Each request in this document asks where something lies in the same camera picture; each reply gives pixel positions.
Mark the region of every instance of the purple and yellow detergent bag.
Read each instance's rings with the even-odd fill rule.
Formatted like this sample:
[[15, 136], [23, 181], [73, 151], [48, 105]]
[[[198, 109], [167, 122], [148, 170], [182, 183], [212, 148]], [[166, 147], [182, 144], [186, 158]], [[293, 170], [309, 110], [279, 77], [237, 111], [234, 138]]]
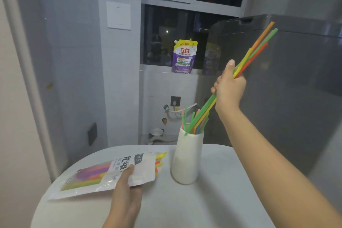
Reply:
[[172, 71], [191, 73], [197, 52], [197, 41], [178, 40], [173, 47]]

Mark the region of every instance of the hand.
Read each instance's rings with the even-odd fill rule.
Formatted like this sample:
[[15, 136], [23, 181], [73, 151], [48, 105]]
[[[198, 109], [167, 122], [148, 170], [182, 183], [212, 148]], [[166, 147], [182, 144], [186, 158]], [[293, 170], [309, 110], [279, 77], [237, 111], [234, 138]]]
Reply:
[[129, 165], [119, 178], [112, 196], [112, 205], [103, 228], [132, 228], [141, 207], [142, 187], [129, 187], [128, 178], [134, 165]]
[[233, 78], [235, 61], [230, 60], [224, 69], [222, 76], [217, 78], [211, 92], [217, 95], [216, 111], [219, 114], [239, 110], [240, 100], [246, 87], [243, 76]]

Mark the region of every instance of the round tabletop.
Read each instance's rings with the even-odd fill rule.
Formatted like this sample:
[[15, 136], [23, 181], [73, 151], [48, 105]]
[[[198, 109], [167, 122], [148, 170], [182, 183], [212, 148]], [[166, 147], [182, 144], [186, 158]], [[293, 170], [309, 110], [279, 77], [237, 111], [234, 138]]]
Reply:
[[155, 181], [143, 185], [141, 210], [135, 227], [274, 228], [233, 148], [205, 144], [198, 179], [181, 185], [170, 174], [176, 145], [133, 145], [93, 153], [67, 169], [40, 200], [31, 228], [101, 228], [110, 208], [112, 190], [48, 200], [79, 169], [123, 155], [167, 152]]

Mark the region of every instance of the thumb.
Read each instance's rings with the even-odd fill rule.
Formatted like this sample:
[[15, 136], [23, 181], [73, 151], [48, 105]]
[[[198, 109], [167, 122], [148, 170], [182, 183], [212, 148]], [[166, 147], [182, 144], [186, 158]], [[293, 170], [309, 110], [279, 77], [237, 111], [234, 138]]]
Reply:
[[233, 76], [234, 69], [235, 69], [235, 61], [234, 60], [230, 60], [227, 63], [226, 68], [224, 69], [224, 72], [223, 72], [222, 75], [224, 77], [231, 77], [231, 76]]
[[133, 173], [134, 164], [129, 165], [121, 174], [120, 182], [127, 183], [129, 176]]

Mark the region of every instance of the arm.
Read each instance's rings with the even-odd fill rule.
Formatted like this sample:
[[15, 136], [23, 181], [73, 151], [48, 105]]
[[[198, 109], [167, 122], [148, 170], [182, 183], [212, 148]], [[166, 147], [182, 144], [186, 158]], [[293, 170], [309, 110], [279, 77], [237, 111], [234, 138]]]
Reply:
[[276, 227], [342, 227], [342, 218], [313, 184], [283, 157], [239, 109], [243, 77], [228, 62], [212, 92], [223, 122], [261, 203]]
[[134, 165], [129, 165], [119, 178], [112, 196], [109, 215], [102, 228], [133, 228], [141, 207], [141, 186], [129, 187], [128, 178]]

